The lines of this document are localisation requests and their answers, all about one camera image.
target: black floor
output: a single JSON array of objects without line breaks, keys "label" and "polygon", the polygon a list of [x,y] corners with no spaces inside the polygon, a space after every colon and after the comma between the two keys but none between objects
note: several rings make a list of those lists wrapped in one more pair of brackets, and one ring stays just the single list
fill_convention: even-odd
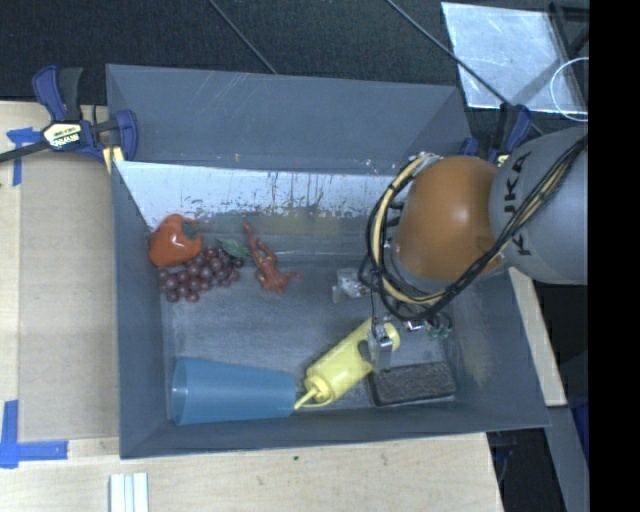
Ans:
[{"label": "black floor", "polygon": [[[542,10],[549,1],[461,3]],[[397,4],[450,46],[440,2]],[[588,0],[562,4],[588,7]],[[216,5],[280,74],[459,85],[455,63],[385,0],[218,0]],[[567,24],[570,36],[580,28]],[[0,49],[0,99],[33,101],[31,78],[48,64],[85,69],[84,104],[106,103],[107,63],[270,72],[208,0],[0,0]],[[588,55],[588,44],[582,51]],[[468,119],[482,139],[495,130],[497,112],[468,109]],[[550,114],[535,114],[534,121],[547,133],[572,125]],[[586,287],[538,284],[537,291],[558,361],[568,362],[586,348]],[[509,436],[514,446],[503,475],[506,510],[564,510],[542,430]]]}]

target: blue cup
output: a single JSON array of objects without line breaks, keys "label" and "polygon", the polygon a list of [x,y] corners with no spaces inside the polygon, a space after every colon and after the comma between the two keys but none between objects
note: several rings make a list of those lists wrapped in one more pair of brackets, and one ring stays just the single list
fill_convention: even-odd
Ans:
[{"label": "blue cup", "polygon": [[283,372],[180,357],[171,387],[176,425],[289,416],[296,385]]}]

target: black sponge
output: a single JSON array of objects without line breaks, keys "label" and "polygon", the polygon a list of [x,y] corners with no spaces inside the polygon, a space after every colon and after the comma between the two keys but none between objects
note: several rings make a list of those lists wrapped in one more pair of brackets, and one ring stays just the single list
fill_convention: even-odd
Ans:
[{"label": "black sponge", "polygon": [[392,405],[452,396],[456,382],[444,361],[397,366],[369,375],[376,405]]}]

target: yellow mustard bottle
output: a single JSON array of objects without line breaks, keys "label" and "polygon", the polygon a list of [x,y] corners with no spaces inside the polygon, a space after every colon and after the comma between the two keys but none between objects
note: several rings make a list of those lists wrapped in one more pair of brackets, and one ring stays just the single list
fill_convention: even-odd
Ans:
[{"label": "yellow mustard bottle", "polygon": [[[311,399],[318,403],[307,407],[329,405],[373,370],[371,363],[362,359],[358,350],[360,342],[367,340],[370,329],[371,318],[307,368],[304,380],[307,393],[296,402],[294,409],[303,407]],[[384,324],[384,329],[393,342],[392,350],[396,350],[400,346],[400,334],[389,322]]]}]

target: wooden table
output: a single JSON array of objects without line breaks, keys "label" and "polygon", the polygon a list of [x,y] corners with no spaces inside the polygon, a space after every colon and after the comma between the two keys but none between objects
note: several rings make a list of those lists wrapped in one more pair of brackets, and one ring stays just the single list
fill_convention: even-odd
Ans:
[{"label": "wooden table", "polygon": [[[13,148],[7,130],[48,120],[38,104],[0,102],[0,151]],[[104,338],[115,322],[106,170],[43,152],[24,159],[22,185],[12,176],[1,164],[0,406],[19,399],[19,440],[70,441],[68,460],[0,469],[1,511],[106,510],[110,475],[139,472],[155,512],[503,509],[484,434],[121,461],[116,342]],[[69,259],[58,242],[71,233]],[[532,283],[517,271],[512,280],[547,405],[565,405]],[[100,343],[77,328],[87,318]]]}]

